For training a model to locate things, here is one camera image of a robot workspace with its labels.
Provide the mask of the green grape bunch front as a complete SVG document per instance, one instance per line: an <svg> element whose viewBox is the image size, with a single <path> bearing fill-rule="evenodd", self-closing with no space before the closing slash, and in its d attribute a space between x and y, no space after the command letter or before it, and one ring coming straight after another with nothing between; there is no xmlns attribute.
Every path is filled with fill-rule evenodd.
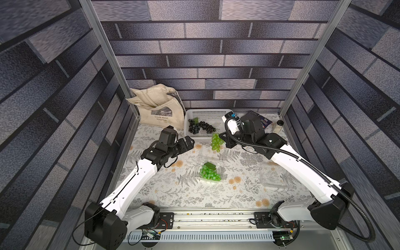
<svg viewBox="0 0 400 250"><path fill-rule="evenodd" d="M219 137L218 134L214 133L211 138L211 149L217 153L220 152L221 146L224 144L224 140Z"/></svg>

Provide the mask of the green grape bunch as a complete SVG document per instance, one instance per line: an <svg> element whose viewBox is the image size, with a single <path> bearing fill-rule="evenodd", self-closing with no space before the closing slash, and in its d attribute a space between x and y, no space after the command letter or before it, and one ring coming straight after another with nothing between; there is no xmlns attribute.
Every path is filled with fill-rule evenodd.
<svg viewBox="0 0 400 250"><path fill-rule="evenodd" d="M204 163L199 169L201 179L210 181L221 181L221 175L217 172L216 165L211 162Z"/></svg>
<svg viewBox="0 0 400 250"><path fill-rule="evenodd" d="M217 153L220 152L221 146L224 144L224 140L219 137L218 134L214 133L211 138L211 149Z"/></svg>

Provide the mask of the clear clamshell container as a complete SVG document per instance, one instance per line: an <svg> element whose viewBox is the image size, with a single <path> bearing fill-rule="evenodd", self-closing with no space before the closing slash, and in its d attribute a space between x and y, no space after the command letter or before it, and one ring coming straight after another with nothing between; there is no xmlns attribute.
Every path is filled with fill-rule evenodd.
<svg viewBox="0 0 400 250"><path fill-rule="evenodd" d="M194 157L194 176L197 181L221 184L228 181L229 163L216 154L198 152Z"/></svg>

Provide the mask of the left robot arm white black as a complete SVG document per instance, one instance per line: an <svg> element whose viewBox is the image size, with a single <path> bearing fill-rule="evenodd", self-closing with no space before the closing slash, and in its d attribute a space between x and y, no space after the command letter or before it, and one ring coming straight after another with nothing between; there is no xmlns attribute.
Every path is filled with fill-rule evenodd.
<svg viewBox="0 0 400 250"><path fill-rule="evenodd" d="M116 250L127 233L136 229L155 228L160 220L160 209L144 203L129 212L128 208L139 191L165 167L170 159L191 151L195 141L189 136L178 137L172 127L164 128L140 156L133 171L100 203L91 203L85 210L84 236L106 250Z"/></svg>

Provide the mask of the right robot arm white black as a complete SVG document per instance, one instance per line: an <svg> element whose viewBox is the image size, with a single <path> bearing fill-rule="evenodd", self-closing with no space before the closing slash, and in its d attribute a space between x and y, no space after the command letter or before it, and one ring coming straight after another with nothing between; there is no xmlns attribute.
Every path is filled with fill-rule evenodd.
<svg viewBox="0 0 400 250"><path fill-rule="evenodd" d="M325 229L339 228L340 220L350 206L354 189L340 184L311 164L279 134L266 133L261 115L248 112L238 117L233 112L223 115L223 130L219 137L229 148L250 147L254 153L284 169L309 196L295 201L278 201L269 212L273 226L280 228L295 221L313 221Z"/></svg>

